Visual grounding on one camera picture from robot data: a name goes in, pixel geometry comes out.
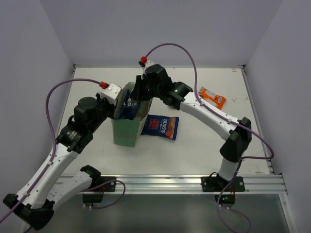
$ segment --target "orange packet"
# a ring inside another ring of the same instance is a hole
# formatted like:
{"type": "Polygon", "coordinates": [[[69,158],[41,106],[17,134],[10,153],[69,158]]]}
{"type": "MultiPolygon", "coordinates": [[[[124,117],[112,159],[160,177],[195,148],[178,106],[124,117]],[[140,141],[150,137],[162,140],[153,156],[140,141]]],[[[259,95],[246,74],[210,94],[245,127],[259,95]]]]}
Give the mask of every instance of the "orange packet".
{"type": "Polygon", "coordinates": [[[205,89],[204,87],[201,87],[199,91],[199,96],[201,96],[204,100],[206,100],[208,103],[213,105],[214,107],[218,109],[222,109],[226,98],[223,96],[215,95],[211,91],[205,89]]]}

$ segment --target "gray wall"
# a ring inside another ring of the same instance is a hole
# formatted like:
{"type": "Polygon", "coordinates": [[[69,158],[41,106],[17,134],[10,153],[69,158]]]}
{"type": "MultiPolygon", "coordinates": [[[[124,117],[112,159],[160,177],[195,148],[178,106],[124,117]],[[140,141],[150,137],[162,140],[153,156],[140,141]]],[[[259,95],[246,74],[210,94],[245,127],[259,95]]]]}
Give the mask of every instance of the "gray wall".
{"type": "MultiPolygon", "coordinates": [[[[2,1],[0,7],[0,216],[7,193],[16,193],[33,176],[51,149],[45,97],[59,81],[71,78],[72,66],[38,0],[2,1]]],[[[68,87],[50,104],[58,125],[68,87]]],[[[11,215],[0,232],[17,232],[11,215]]]]}
{"type": "Polygon", "coordinates": [[[311,1],[285,0],[247,65],[262,131],[276,151],[301,232],[311,230],[311,1]]]}
{"type": "MultiPolygon", "coordinates": [[[[73,63],[137,66],[153,46],[175,42],[199,66],[246,64],[282,0],[41,0],[73,63]]],[[[153,55],[190,66],[177,48],[153,55]]]]}

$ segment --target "white robotic arm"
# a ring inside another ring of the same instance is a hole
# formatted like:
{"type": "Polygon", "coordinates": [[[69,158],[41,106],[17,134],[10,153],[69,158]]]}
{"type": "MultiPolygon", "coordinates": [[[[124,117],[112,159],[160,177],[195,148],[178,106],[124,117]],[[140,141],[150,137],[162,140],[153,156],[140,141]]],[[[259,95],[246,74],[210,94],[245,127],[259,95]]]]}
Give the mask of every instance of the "white robotic arm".
{"type": "Polygon", "coordinates": [[[121,88],[110,84],[97,93],[96,99],[86,97],[79,100],[74,115],[57,137],[55,156],[50,152],[39,170],[16,194],[8,194],[3,202],[14,208],[14,213],[35,230],[43,228],[52,218],[54,210],[72,196],[89,188],[100,172],[90,166],[83,167],[72,179],[53,188],[66,167],[93,139],[93,133],[106,120],[112,118],[121,88]]]}
{"type": "MultiPolygon", "coordinates": [[[[210,103],[205,100],[201,100],[205,105],[209,106],[218,114],[234,121],[238,122],[238,118],[229,116],[218,108],[214,107],[210,103]]],[[[233,124],[229,124],[228,122],[220,119],[215,116],[213,113],[204,108],[196,99],[195,94],[193,92],[189,92],[185,96],[185,100],[180,103],[180,110],[188,113],[210,128],[212,128],[224,141],[226,141],[232,134],[232,132],[236,129],[237,126],[233,124]]],[[[222,160],[222,164],[218,175],[225,179],[226,181],[230,181],[237,170],[238,162],[231,162],[225,158],[222,160]]]]}
{"type": "Polygon", "coordinates": [[[230,181],[237,170],[242,154],[251,141],[251,133],[231,124],[231,122],[251,128],[250,120],[245,117],[239,120],[236,117],[229,116],[207,101],[200,99],[212,111],[225,119],[229,119],[229,122],[224,121],[200,104],[191,87],[182,82],[173,83],[164,67],[147,60],[145,57],[141,58],[139,64],[143,68],[143,75],[136,76],[131,97],[138,100],[159,98],[164,104],[188,113],[212,128],[225,141],[220,149],[223,160],[217,176],[222,186],[230,181]]]}

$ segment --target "green box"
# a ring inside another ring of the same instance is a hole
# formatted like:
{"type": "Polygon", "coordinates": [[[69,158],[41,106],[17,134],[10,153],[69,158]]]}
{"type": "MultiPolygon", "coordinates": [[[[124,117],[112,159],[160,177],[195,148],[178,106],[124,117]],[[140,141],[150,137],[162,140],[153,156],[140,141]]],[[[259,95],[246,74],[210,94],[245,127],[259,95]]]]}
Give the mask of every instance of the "green box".
{"type": "MultiPolygon", "coordinates": [[[[135,83],[128,83],[125,85],[121,93],[121,98],[118,101],[117,108],[114,113],[114,118],[116,118],[120,112],[123,100],[126,95],[127,90],[133,90],[135,83]]],[[[112,120],[113,129],[113,142],[116,145],[135,147],[135,144],[141,134],[146,118],[151,107],[152,100],[143,101],[140,103],[140,108],[136,114],[134,120],[120,119],[112,120]]]]}

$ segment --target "white table surface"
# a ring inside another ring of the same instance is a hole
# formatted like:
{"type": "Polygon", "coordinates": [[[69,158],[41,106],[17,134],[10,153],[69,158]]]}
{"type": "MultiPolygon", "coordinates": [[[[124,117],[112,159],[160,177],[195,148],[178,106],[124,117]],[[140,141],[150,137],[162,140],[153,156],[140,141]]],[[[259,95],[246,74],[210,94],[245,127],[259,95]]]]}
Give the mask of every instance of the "white table surface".
{"type": "MultiPolygon", "coordinates": [[[[193,69],[168,68],[167,73],[173,81],[182,81],[193,87],[193,69]]],[[[134,82],[139,74],[140,68],[77,68],[74,78],[94,79],[123,87],[134,82]]],[[[227,99],[222,108],[224,112],[239,119],[249,118],[253,130],[258,132],[240,69],[199,68],[198,79],[198,89],[204,86],[227,99]]],[[[73,114],[78,100],[95,97],[98,91],[100,88],[94,83],[73,82],[61,128],[73,114]]],[[[207,175],[219,170],[222,160],[219,149],[224,141],[212,129],[158,99],[154,99],[150,114],[180,117],[176,141],[142,135],[135,148],[114,145],[111,121],[107,119],[64,173],[75,174],[85,165],[95,167],[102,174],[118,175],[207,175]]],[[[244,155],[264,156],[262,144],[256,137],[253,136],[244,155]]],[[[269,170],[266,161],[246,160],[240,174],[269,174],[269,170]]]]}

